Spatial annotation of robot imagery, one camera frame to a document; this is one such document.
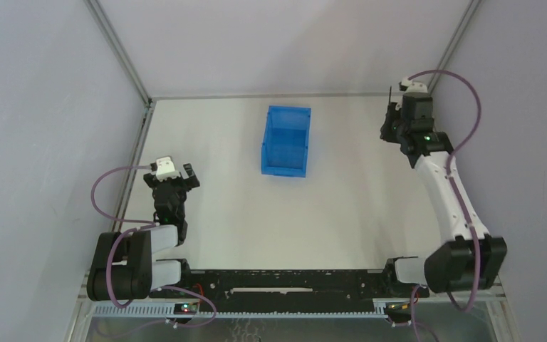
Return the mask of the red black screwdriver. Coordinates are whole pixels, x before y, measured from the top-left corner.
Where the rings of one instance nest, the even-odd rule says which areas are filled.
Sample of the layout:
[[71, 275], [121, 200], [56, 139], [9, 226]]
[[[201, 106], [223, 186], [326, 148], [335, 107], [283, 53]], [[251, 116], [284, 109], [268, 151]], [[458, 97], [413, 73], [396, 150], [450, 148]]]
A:
[[391, 113], [393, 111], [392, 107], [394, 106], [394, 103], [392, 102], [392, 86], [389, 87], [388, 92], [388, 100], [387, 100], [387, 114]]

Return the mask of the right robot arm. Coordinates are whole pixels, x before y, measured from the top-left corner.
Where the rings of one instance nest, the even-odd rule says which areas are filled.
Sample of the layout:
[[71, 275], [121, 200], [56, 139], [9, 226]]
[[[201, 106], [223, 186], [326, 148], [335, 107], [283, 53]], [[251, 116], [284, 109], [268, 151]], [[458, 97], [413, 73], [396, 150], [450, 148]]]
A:
[[395, 259], [400, 283], [419, 284], [434, 293], [489, 289], [507, 253], [503, 238], [493, 237], [472, 206], [446, 133], [434, 130], [433, 99], [408, 91], [387, 107], [380, 137], [397, 143], [423, 181], [439, 225], [442, 245], [427, 257]]

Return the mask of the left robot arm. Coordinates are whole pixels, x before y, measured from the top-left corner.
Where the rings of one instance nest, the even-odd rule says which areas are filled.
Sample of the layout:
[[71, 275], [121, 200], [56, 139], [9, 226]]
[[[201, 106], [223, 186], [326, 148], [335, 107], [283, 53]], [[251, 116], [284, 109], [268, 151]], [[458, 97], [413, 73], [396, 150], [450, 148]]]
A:
[[187, 194], [200, 186], [191, 164], [179, 171], [169, 157], [143, 166], [152, 191], [154, 213], [138, 228], [98, 237], [86, 285], [92, 301], [111, 301], [119, 308], [148, 297], [151, 290], [181, 282], [189, 271], [185, 259], [155, 259], [155, 254], [184, 244]]

